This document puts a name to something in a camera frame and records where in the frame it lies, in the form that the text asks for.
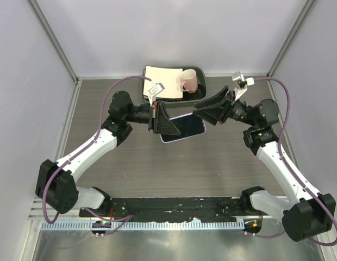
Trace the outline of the phone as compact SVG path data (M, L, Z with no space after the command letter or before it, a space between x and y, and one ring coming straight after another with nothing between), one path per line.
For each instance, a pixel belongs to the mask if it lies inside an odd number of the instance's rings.
M178 127L180 135L161 134L160 139L165 144L188 139L206 131L204 121L193 113L172 117L170 120Z

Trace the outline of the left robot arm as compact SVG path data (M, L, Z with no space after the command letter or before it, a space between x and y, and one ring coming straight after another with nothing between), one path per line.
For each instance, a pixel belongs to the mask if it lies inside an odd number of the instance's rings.
M154 134L181 134L170 120L163 102L135 106L126 91L113 95L108 113L96 133L75 151L41 164L35 193L42 199L44 215L47 215L48 206L58 214L66 214L73 208L83 208L99 217L110 213L111 197L106 192L96 187L81 188L76 183L99 158L126 140L133 130L132 122L147 124Z

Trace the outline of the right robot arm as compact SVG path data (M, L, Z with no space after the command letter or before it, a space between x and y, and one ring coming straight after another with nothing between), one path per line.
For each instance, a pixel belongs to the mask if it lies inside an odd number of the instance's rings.
M233 119L249 125L243 132L245 145L271 171L286 199L271 195L262 187L242 191L240 208L247 215L263 212L279 221L295 242L331 230L336 201L321 194L285 153L272 126L278 123L279 108L272 99L254 106L237 100L225 86L216 95L194 105L193 114L212 125Z

